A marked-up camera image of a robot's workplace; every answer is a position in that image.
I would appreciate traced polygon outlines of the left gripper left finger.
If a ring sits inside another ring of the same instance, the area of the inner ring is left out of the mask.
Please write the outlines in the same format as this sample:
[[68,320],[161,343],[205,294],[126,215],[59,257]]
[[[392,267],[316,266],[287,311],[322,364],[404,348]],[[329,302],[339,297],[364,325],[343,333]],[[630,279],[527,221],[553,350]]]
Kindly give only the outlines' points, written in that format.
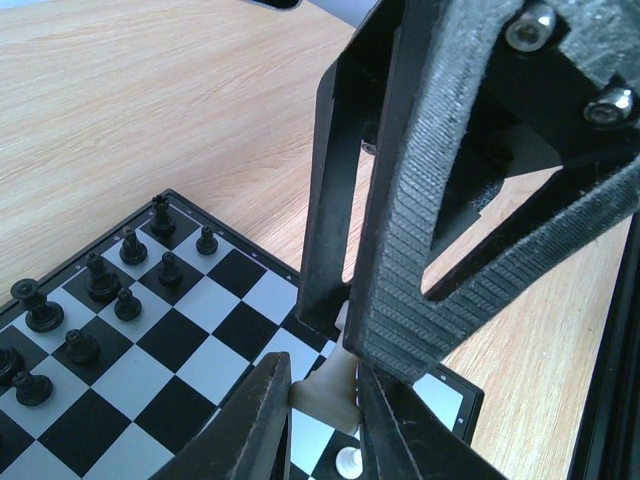
[[266,354],[213,421],[153,477],[288,479],[291,385],[290,355]]

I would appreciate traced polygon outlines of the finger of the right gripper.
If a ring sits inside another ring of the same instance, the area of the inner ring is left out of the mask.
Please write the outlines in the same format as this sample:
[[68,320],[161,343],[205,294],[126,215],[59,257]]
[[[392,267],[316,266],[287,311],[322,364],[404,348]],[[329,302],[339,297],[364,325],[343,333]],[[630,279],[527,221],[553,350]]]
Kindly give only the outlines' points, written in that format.
[[[548,1],[539,50],[510,46],[521,1],[407,7],[351,294],[346,347],[420,379],[555,265],[639,207],[639,5]],[[555,150],[562,168],[428,293],[420,289],[453,168],[485,98]]]
[[326,338],[349,297],[342,279],[361,145],[375,142],[402,1],[379,1],[316,92],[309,205],[296,318]]

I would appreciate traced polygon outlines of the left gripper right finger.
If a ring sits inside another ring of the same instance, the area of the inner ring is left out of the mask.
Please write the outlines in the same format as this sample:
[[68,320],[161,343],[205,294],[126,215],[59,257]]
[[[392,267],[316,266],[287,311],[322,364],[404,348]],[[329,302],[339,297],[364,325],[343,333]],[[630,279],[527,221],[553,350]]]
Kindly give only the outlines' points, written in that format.
[[504,476],[435,416],[413,388],[364,364],[358,370],[366,479],[457,480]]

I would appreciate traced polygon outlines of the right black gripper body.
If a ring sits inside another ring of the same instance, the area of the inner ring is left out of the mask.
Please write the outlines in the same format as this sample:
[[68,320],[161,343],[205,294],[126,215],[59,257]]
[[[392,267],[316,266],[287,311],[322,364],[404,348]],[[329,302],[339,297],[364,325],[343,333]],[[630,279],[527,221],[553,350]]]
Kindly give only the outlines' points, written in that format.
[[439,17],[439,215],[486,196],[471,149],[524,127],[558,171],[519,220],[621,220],[639,208],[637,7],[448,1]]

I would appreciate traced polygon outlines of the white chess piece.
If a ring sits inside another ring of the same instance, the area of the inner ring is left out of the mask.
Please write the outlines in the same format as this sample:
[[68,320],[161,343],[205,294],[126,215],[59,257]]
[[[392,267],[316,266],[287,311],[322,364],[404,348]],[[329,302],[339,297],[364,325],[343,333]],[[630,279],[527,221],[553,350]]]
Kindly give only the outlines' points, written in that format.
[[358,359],[343,347],[349,301],[337,315],[335,326],[340,335],[329,357],[301,381],[292,384],[289,404],[293,409],[341,431],[355,434],[361,423],[356,403]]

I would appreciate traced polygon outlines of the black magnetic chess board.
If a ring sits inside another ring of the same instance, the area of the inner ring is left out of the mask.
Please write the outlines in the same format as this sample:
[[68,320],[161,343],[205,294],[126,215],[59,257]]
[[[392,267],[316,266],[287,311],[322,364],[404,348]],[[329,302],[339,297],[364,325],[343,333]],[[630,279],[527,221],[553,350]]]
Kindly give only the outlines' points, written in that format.
[[1,370],[48,377],[28,407],[1,388],[5,479],[145,479],[223,409],[262,357],[285,351],[294,380],[337,337],[294,316],[298,275],[174,191],[172,235],[145,205],[45,277],[61,306],[37,333],[16,300],[1,310]]

